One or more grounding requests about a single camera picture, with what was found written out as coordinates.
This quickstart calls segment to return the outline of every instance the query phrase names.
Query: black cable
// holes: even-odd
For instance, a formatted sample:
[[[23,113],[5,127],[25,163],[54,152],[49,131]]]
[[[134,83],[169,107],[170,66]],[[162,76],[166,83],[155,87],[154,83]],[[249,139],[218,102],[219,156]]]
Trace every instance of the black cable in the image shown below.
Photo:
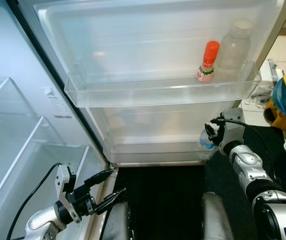
[[[248,125],[242,121],[237,121],[237,120],[232,120],[232,119],[222,119],[222,118],[216,118],[214,119],[215,121],[219,121],[219,122],[226,122],[226,123],[232,123],[232,124],[238,124],[238,125],[242,125],[246,128],[249,128],[251,129],[252,131],[254,131],[256,133],[256,135],[260,138],[264,148],[265,148],[265,151],[267,153],[267,156],[268,156],[268,160],[269,160],[269,164],[271,166],[271,172],[273,174],[272,178],[274,181],[278,181],[277,177],[276,177],[276,173],[275,173],[275,169],[274,169],[274,164],[272,162],[272,159],[271,159],[271,156],[269,155],[269,151],[268,151],[268,148],[267,148],[267,145],[262,137],[262,135],[251,125]]]
[[[22,236],[22,237],[14,238],[14,239],[12,239],[12,240],[21,240],[21,239],[24,239],[24,238],[25,238],[25,237]]]
[[[55,163],[47,172],[47,174],[43,177],[43,179],[39,182],[39,184],[36,186],[36,188],[34,188],[34,190],[30,193],[30,195],[25,199],[25,201],[22,203],[21,207],[19,208],[19,210],[17,211],[15,217],[14,217],[14,220],[11,224],[11,227],[9,228],[8,230],[8,233],[7,233],[7,237],[6,237],[6,240],[10,240],[11,239],[11,236],[12,236],[12,232],[14,230],[14,227],[15,227],[15,224],[18,220],[18,217],[19,215],[21,214],[21,212],[23,211],[25,205],[28,203],[28,201],[31,199],[31,197],[36,193],[36,191],[42,186],[42,184],[45,182],[45,180],[47,179],[47,177],[50,175],[50,173],[53,171],[53,169],[58,166],[58,165],[61,165],[61,163]]]

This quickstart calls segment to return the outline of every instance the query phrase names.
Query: black mat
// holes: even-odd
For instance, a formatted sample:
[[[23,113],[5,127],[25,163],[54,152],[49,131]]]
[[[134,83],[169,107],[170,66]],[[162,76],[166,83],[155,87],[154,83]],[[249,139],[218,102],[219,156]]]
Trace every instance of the black mat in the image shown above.
[[[273,127],[257,127],[273,162],[286,159],[284,137]],[[265,149],[247,129],[245,144],[260,155],[270,173]],[[204,191],[222,197],[235,240],[256,240],[255,218],[228,158],[215,153],[205,166],[120,168],[115,189],[127,187],[138,240],[200,240]]]
[[[127,187],[137,240],[201,239],[204,167],[121,168],[115,188]]]

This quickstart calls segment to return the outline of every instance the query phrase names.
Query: small bottle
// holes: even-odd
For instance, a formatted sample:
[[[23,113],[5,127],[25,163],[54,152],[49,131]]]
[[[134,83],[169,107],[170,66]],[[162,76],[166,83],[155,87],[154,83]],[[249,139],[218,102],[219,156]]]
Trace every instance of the small bottle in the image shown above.
[[[204,146],[207,149],[212,149],[215,146],[215,144],[208,139],[208,135],[205,129],[201,133],[199,142],[201,143],[202,146]]]
[[[236,80],[251,46],[250,36],[253,26],[248,19],[237,19],[233,22],[229,33],[223,37],[214,64],[222,82]]]
[[[206,45],[203,64],[199,67],[196,73],[196,78],[201,82],[210,82],[213,79],[214,61],[219,49],[219,43],[210,41]]]

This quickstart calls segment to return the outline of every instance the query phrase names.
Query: refrigerator door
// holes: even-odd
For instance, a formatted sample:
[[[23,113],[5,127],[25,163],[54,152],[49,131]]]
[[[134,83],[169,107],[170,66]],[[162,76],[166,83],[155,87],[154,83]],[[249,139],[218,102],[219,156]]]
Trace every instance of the refrigerator door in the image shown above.
[[[286,0],[8,2],[120,166],[208,160],[204,123],[252,93],[286,19]],[[220,42],[239,18],[254,26],[239,74],[198,82],[206,43]]]
[[[100,151],[53,81],[6,2],[0,0],[0,240],[21,204],[55,163],[77,173],[76,187],[106,169]],[[56,169],[23,209],[12,238],[28,219],[57,201]],[[97,201],[102,185],[91,189]],[[93,217],[70,224],[58,240],[86,239]]]

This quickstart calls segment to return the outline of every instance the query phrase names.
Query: door shelf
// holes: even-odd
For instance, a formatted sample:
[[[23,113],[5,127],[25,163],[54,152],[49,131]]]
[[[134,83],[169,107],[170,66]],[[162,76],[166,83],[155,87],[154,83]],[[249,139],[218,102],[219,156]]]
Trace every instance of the door shelf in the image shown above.
[[[127,107],[208,103],[248,98],[261,81],[254,62],[248,62],[236,80],[226,79],[228,72],[216,69],[211,82],[199,82],[195,76],[137,79],[122,82],[85,83],[72,74],[65,92],[79,108]]]
[[[207,149],[199,142],[177,142],[156,144],[116,145],[107,155],[112,163],[170,163],[197,162],[203,164],[210,160],[217,148]]]

